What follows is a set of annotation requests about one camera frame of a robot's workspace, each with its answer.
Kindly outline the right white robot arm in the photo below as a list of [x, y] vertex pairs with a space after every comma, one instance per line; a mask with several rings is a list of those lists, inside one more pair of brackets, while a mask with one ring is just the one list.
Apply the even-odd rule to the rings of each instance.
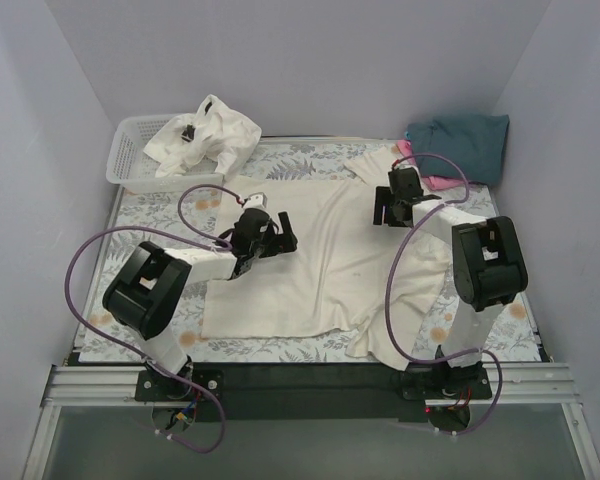
[[375, 225], [426, 232], [451, 249], [459, 304], [446, 340], [433, 360], [410, 361], [415, 382], [455, 397], [482, 380], [482, 355], [496, 318], [528, 285], [528, 273], [513, 221], [466, 213], [436, 195], [426, 195], [413, 167], [393, 166], [389, 185], [376, 189]]

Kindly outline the cream t shirt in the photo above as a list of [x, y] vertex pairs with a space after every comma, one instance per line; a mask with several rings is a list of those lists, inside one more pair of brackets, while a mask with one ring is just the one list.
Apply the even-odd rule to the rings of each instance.
[[426, 233], [410, 240], [394, 276], [385, 325], [390, 266], [407, 231], [372, 223], [375, 188], [388, 183], [396, 148], [346, 162], [344, 180], [256, 180], [238, 176], [229, 189], [263, 192], [271, 214], [288, 213], [297, 250], [255, 261], [231, 281], [207, 287], [202, 334], [216, 338], [313, 337], [333, 330], [355, 334], [346, 354], [373, 356], [403, 370], [416, 332], [444, 285], [445, 244]]

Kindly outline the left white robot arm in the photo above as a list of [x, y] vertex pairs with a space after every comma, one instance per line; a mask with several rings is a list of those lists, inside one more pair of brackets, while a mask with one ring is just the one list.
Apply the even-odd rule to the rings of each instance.
[[245, 209], [221, 237], [229, 241], [228, 251], [199, 247], [167, 250], [142, 242], [106, 289], [104, 309], [132, 332], [141, 354], [158, 363], [158, 387], [168, 398], [183, 399], [193, 386], [191, 373], [183, 369], [189, 357], [170, 326], [185, 286], [235, 280], [256, 260], [296, 251], [289, 215], [281, 212], [278, 218], [274, 222], [261, 209]]

